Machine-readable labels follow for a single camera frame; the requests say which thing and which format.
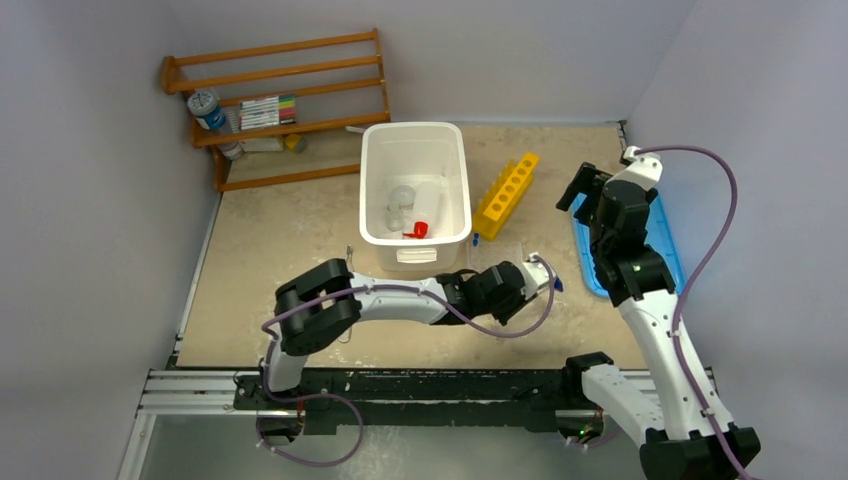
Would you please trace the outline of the clear watch glass dish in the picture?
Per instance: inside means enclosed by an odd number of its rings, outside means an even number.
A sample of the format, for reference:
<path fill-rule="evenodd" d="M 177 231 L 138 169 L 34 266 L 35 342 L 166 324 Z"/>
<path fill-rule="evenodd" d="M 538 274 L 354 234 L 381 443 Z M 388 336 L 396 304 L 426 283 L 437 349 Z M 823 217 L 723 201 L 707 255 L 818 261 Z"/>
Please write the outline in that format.
<path fill-rule="evenodd" d="M 416 190 L 407 184 L 398 185 L 389 193 L 389 205 L 399 204 L 403 209 L 411 208 L 416 198 Z"/>

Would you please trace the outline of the small glass jar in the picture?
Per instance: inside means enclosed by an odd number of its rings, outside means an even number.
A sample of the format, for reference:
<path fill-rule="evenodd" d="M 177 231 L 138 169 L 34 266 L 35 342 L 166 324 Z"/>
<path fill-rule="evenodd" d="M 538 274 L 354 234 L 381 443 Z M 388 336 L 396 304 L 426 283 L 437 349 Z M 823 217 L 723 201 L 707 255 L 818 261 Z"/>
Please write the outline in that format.
<path fill-rule="evenodd" d="M 401 231 L 404 228 L 404 211 L 399 204 L 390 204 L 387 206 L 385 225 L 390 232 Z"/>

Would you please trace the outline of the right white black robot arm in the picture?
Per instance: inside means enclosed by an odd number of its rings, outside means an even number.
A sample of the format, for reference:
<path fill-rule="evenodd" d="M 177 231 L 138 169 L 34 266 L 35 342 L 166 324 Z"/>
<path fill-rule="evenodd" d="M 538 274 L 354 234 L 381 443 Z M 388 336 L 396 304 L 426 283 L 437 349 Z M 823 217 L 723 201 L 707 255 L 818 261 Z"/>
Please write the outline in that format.
<path fill-rule="evenodd" d="M 650 206 L 661 176 L 656 160 L 616 175 L 580 166 L 557 204 L 589 229 L 595 276 L 633 333 L 657 401 L 633 386 L 602 352 L 571 357 L 564 399 L 607 413 L 638 448 L 648 479 L 741 479 L 760 452 L 751 427 L 723 405 L 682 323 L 680 298 L 662 255 L 647 242 Z"/>

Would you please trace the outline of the red cap wash bottle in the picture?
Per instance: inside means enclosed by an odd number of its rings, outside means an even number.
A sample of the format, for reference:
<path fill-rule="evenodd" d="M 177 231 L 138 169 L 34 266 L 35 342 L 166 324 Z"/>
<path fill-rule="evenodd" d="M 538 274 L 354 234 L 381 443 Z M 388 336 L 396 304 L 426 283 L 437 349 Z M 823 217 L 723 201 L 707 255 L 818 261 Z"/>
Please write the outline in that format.
<path fill-rule="evenodd" d="M 434 229 L 441 211 L 442 188 L 434 182 L 423 182 L 416 190 L 410 213 L 411 227 L 405 238 L 425 239 Z"/>

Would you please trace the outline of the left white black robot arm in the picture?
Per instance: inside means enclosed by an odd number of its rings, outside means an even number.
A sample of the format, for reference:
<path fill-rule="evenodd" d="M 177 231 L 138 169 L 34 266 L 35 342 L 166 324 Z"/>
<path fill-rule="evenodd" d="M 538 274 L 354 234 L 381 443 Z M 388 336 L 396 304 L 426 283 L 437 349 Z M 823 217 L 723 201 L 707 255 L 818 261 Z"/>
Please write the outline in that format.
<path fill-rule="evenodd" d="M 554 282 L 537 258 L 412 281 L 373 278 L 349 270 L 341 259 L 328 260 L 277 289 L 274 315 L 262 326 L 271 340 L 259 395 L 275 409 L 292 405 L 308 358 L 357 323 L 410 321 L 481 330 L 475 318 L 490 316 L 505 325 Z"/>

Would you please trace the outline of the white plastic bin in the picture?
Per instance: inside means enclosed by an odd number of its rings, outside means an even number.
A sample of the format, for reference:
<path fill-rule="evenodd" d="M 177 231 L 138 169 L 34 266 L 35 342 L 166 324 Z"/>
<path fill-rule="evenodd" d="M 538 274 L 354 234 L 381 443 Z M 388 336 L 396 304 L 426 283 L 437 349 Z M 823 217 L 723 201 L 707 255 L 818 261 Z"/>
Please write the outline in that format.
<path fill-rule="evenodd" d="M 394 122 L 362 134 L 359 231 L 386 271 L 453 265 L 471 233 L 463 135 L 448 122 Z"/>

